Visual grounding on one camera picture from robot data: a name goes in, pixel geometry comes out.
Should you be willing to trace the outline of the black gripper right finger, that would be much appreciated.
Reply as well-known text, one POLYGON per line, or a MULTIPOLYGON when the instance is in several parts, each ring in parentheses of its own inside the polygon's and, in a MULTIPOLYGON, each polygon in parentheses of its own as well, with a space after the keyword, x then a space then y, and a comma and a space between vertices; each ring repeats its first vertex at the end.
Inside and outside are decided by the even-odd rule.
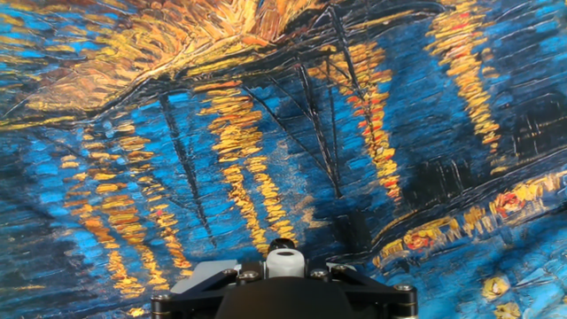
POLYGON ((305 278, 318 280, 338 288, 354 314, 372 309, 367 318, 417 318, 417 289, 411 284, 380 284, 346 264, 309 262, 305 278))

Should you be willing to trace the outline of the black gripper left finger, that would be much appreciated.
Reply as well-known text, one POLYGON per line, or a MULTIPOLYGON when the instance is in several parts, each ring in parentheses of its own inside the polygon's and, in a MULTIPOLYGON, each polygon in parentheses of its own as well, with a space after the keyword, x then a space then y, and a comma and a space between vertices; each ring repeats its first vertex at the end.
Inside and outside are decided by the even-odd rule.
POLYGON ((200 310, 216 310, 224 297, 244 282, 239 276, 252 271, 251 281, 265 278, 265 262, 203 261, 189 279, 168 292, 151 297, 151 319, 192 318, 200 310))

